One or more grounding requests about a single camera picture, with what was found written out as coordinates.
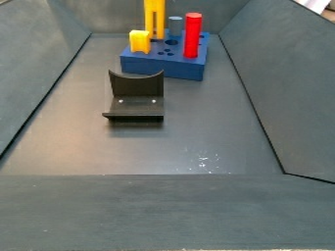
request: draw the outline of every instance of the yellow peg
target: yellow peg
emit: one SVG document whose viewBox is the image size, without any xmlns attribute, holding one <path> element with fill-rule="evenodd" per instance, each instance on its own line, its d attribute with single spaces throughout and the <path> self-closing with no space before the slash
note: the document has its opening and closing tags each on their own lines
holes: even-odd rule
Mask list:
<svg viewBox="0 0 335 251">
<path fill-rule="evenodd" d="M 146 11 L 146 30 L 150 32 L 150 37 L 154 38 L 154 27 L 155 27 L 154 14 L 157 13 L 158 39 L 165 39 L 166 0 L 145 0 L 145 11 Z"/>
<path fill-rule="evenodd" d="M 131 30 L 130 32 L 131 52 L 151 52 L 151 38 L 147 30 Z"/>
</svg>

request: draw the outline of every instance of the red cylinder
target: red cylinder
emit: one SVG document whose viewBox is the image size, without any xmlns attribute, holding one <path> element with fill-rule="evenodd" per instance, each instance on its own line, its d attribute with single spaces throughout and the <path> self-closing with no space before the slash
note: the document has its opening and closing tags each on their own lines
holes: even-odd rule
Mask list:
<svg viewBox="0 0 335 251">
<path fill-rule="evenodd" d="M 198 57 L 200 37 L 202 32 L 204 15 L 201 13 L 186 14 L 186 33 L 183 56 Z"/>
</svg>

